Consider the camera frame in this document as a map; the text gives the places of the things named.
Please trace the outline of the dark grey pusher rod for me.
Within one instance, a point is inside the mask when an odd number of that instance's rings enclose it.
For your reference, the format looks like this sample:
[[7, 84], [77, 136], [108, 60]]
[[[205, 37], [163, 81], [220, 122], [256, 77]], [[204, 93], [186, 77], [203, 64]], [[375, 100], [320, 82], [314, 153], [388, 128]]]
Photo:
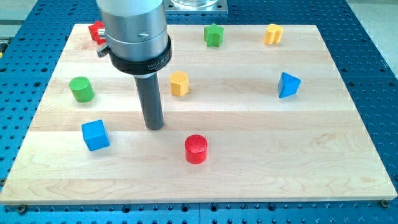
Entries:
[[161, 129], [164, 117], [157, 74], [136, 75], [134, 79], [146, 127], [150, 130]]

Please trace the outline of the black clamp ring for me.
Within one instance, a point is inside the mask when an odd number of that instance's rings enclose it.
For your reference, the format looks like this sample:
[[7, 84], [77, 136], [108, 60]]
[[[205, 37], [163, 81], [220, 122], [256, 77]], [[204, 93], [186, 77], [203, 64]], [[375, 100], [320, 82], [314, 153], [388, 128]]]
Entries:
[[102, 48], [97, 50], [97, 55], [100, 58], [109, 55], [113, 66], [121, 72], [130, 75], [148, 75], [161, 70], [170, 62], [172, 58], [172, 40], [169, 35], [167, 38], [167, 46], [165, 50], [159, 56], [150, 60], [135, 62], [121, 59], [112, 53], [107, 44], [104, 44]]

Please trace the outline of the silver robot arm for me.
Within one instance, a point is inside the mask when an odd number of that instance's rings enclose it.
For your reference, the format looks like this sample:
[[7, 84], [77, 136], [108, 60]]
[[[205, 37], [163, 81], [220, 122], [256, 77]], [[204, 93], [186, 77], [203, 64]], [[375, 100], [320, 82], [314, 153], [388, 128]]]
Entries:
[[164, 125], [157, 72], [172, 57], [163, 0], [97, 0], [106, 43], [97, 50], [113, 66], [134, 76], [148, 129]]

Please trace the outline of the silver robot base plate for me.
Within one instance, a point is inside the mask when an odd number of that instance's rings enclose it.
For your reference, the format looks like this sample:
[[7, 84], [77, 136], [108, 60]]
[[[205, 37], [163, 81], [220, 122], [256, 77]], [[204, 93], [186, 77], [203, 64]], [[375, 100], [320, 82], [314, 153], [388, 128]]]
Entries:
[[177, 14], [212, 14], [227, 15], [227, 0], [165, 0], [165, 11], [168, 15]]

